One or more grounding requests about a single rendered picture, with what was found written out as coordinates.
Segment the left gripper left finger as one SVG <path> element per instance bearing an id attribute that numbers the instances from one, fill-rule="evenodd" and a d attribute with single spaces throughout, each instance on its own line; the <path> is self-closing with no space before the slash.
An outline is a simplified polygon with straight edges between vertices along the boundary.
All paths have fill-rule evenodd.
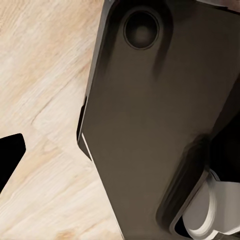
<path id="1" fill-rule="evenodd" d="M 26 152 L 21 133 L 0 138 L 0 193 Z"/>

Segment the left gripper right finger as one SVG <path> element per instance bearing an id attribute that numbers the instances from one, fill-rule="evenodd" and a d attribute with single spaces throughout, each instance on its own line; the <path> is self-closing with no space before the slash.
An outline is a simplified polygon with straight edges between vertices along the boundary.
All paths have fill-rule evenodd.
<path id="1" fill-rule="evenodd" d="M 227 135 L 224 151 L 240 173 L 240 135 L 229 133 Z"/>

